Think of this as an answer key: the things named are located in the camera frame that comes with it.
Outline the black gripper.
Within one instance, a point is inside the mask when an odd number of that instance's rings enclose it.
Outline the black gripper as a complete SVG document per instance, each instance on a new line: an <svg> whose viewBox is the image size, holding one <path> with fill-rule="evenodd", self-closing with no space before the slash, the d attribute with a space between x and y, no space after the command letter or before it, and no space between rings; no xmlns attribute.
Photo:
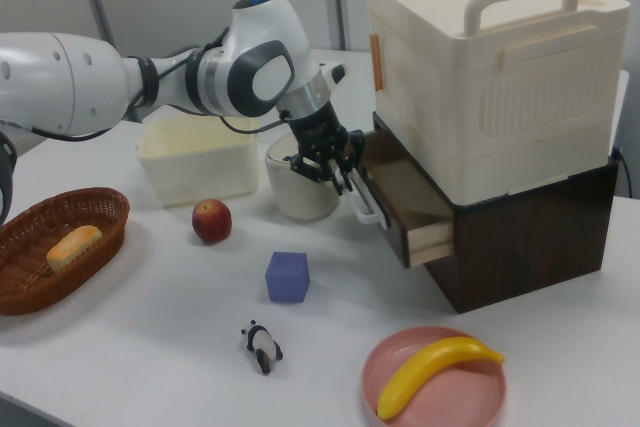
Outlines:
<svg viewBox="0 0 640 427"><path fill-rule="evenodd" d="M290 119L288 125L298 145L298 153L288 158L291 170L317 184L331 183L339 196L350 192L351 182L346 175L360 166L366 146L364 133L353 130L347 134L330 101L309 116ZM333 160L338 160L344 151L343 172Z"/></svg>

